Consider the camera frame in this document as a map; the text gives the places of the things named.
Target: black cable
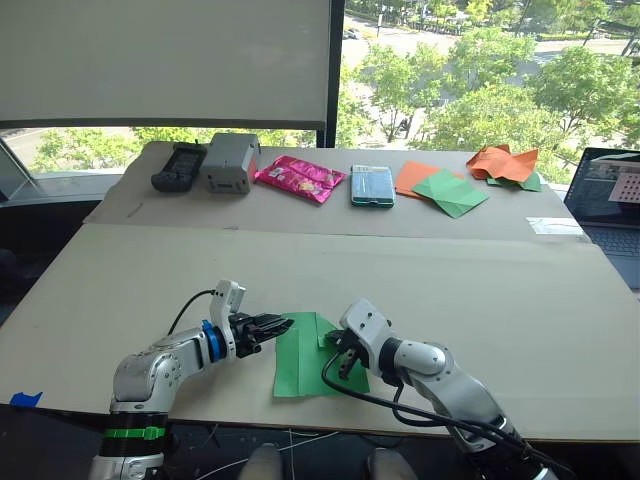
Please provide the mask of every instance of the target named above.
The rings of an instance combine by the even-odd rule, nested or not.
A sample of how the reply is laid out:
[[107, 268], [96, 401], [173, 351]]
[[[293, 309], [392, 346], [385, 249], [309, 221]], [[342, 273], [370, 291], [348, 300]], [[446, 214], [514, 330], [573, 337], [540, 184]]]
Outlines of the black cable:
[[178, 313], [178, 316], [171, 324], [171, 328], [169, 328], [169, 333], [167, 333], [167, 335], [171, 335], [173, 333], [173, 331], [176, 329], [176, 326], [178, 325], [178, 322], [180, 321], [180, 317], [182, 317], [185, 310], [189, 308], [189, 305], [191, 305], [196, 298], [201, 297], [203, 295], [207, 295], [207, 294], [213, 295], [215, 292], [216, 292], [215, 290], [202, 290], [201, 292], [198, 292], [193, 297], [191, 297], [187, 301], [187, 303], [184, 304], [184, 307], [182, 307], [182, 310], [180, 310], [180, 313]]
[[391, 410], [400, 410], [405, 413], [410, 413], [411, 415], [415, 415], [417, 417], [428, 418], [429, 420], [434, 420], [438, 423], [441, 423], [444, 426], [448, 427], [456, 427], [461, 430], [465, 430], [469, 433], [474, 433], [479, 437], [485, 438], [496, 445], [500, 445], [504, 448], [507, 448], [513, 452], [518, 454], [526, 454], [529, 458], [535, 459], [543, 465], [548, 467], [553, 467], [558, 470], [562, 470], [565, 473], [571, 475], [572, 478], [577, 478], [573, 470], [566, 465], [563, 465], [555, 460], [552, 460], [550, 457], [545, 455], [542, 452], [532, 448], [528, 443], [522, 440], [518, 440], [517, 438], [506, 434], [505, 432], [500, 431], [497, 433], [496, 427], [484, 422], [476, 422], [476, 421], [461, 421], [456, 420], [451, 417], [447, 417], [444, 415], [438, 415], [436, 413], [427, 412], [426, 410], [421, 410], [419, 408], [412, 407], [410, 405], [404, 405], [402, 403], [398, 403], [397, 401], [390, 401], [386, 398], [375, 397], [373, 395], [369, 395], [367, 393], [360, 393], [355, 390], [352, 390], [348, 387], [340, 385], [327, 376], [329, 368], [335, 363], [335, 361], [340, 356], [340, 353], [337, 352], [329, 359], [329, 361], [322, 368], [322, 380], [329, 385], [334, 390], [338, 392], [344, 393], [345, 395], [349, 395], [350, 397], [357, 398], [358, 400], [363, 400], [365, 402], [373, 403], [374, 405], [379, 405], [381, 407], [387, 407]]
[[[393, 396], [393, 402], [398, 403], [400, 400], [400, 395], [402, 395], [402, 390], [404, 390], [404, 384], [401, 383], [398, 389], [396, 390], [396, 394]], [[403, 417], [400, 415], [400, 412], [397, 408], [392, 408], [393, 416], [396, 417], [400, 423], [404, 423], [405, 425], [410, 425], [412, 427], [443, 427], [444, 424], [440, 422], [435, 422], [433, 420], [414, 420], [412, 418]]]

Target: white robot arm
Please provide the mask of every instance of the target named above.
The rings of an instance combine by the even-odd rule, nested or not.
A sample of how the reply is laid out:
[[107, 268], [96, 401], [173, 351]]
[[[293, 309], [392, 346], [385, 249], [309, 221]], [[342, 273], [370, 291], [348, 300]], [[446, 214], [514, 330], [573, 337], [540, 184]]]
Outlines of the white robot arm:
[[260, 352], [262, 342], [293, 324], [280, 315], [239, 313], [245, 289], [236, 282], [223, 280], [209, 293], [211, 323], [168, 335], [118, 366], [109, 428], [90, 480], [154, 478], [164, 461], [167, 414], [182, 382], [213, 363]]
[[[329, 334], [338, 353], [325, 366], [322, 375], [331, 387], [361, 400], [388, 406], [404, 423], [445, 426], [484, 478], [557, 480], [545, 464], [559, 464], [533, 451], [521, 439], [486, 387], [458, 367], [447, 347], [397, 338], [391, 322], [366, 299], [354, 303], [343, 315], [340, 325], [344, 330]], [[341, 378], [347, 378], [355, 362], [360, 360], [374, 375], [398, 387], [394, 401], [357, 394], [332, 382], [326, 373], [341, 354], [344, 354], [338, 370]], [[404, 384], [428, 399], [436, 415], [398, 404]], [[399, 411], [431, 420], [408, 419]]]

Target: green origami paper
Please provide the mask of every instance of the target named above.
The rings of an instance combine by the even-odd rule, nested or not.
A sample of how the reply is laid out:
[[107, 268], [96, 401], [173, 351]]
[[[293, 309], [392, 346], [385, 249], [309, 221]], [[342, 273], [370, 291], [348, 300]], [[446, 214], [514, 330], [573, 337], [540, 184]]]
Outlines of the green origami paper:
[[413, 191], [431, 198], [453, 218], [464, 215], [489, 198], [486, 193], [476, 190], [466, 180], [444, 169], [425, 178], [413, 187]]
[[[295, 323], [276, 339], [276, 376], [274, 397], [303, 397], [306, 395], [338, 395], [321, 378], [324, 365], [335, 349], [324, 341], [324, 334], [336, 328], [315, 312], [284, 313]], [[369, 392], [367, 373], [360, 362], [351, 370], [349, 380], [338, 377], [340, 363], [329, 370], [329, 378], [358, 392]]]
[[500, 178], [491, 178], [487, 177], [487, 183], [489, 185], [499, 185], [501, 187], [520, 187], [523, 190], [529, 190], [531, 192], [541, 192], [542, 185], [540, 184], [540, 176], [533, 172], [529, 175], [524, 182], [514, 182], [513, 180], [509, 180], [503, 177]]

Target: table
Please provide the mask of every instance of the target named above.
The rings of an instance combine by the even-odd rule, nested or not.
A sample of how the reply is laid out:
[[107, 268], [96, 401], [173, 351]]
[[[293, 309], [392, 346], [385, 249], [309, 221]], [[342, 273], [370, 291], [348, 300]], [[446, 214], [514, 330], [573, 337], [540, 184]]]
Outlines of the table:
[[490, 187], [466, 170], [470, 152], [334, 150], [263, 148], [259, 167], [279, 155], [292, 155], [348, 172], [354, 163], [389, 165], [397, 174], [407, 160], [463, 173], [489, 199], [458, 219], [443, 214], [431, 201], [397, 196], [392, 209], [353, 207], [349, 181], [343, 182], [322, 206], [273, 187], [256, 184], [250, 195], [220, 195], [199, 178], [186, 194], [167, 195], [153, 189], [152, 174], [160, 171], [172, 151], [169, 142], [151, 142], [86, 219], [88, 223], [157, 225], [287, 233], [375, 235], [397, 237], [479, 238], [487, 240], [575, 241], [576, 237], [536, 235], [526, 217], [568, 217], [548, 185], [539, 193]]
[[[247, 287], [247, 313], [337, 322], [370, 299], [399, 336], [446, 344], [528, 438], [639, 437], [638, 302], [600, 249], [578, 242], [87, 224], [0, 329], [0, 401], [42, 391], [40, 407], [106, 413], [119, 361], [221, 278]], [[179, 328], [207, 308], [195, 303]], [[214, 366], [185, 382], [171, 418], [424, 433], [352, 398], [275, 400], [274, 365], [270, 342]], [[403, 400], [428, 405], [408, 390]]]

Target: orange origami paper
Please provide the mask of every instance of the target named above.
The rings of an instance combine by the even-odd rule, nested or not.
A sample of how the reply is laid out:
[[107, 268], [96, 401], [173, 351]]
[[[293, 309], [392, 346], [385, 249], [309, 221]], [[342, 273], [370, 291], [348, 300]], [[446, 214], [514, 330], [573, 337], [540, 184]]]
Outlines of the orange origami paper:
[[467, 162], [467, 168], [478, 180], [492, 177], [524, 182], [533, 173], [537, 160], [538, 150], [512, 155], [508, 145], [500, 145], [480, 150]]
[[[412, 188], [440, 170], [442, 170], [440, 167], [425, 165], [423, 163], [405, 162], [396, 177], [396, 192], [401, 195], [406, 195], [407, 197], [424, 198], [415, 193]], [[463, 178], [459, 173], [454, 173], [454, 175]]]

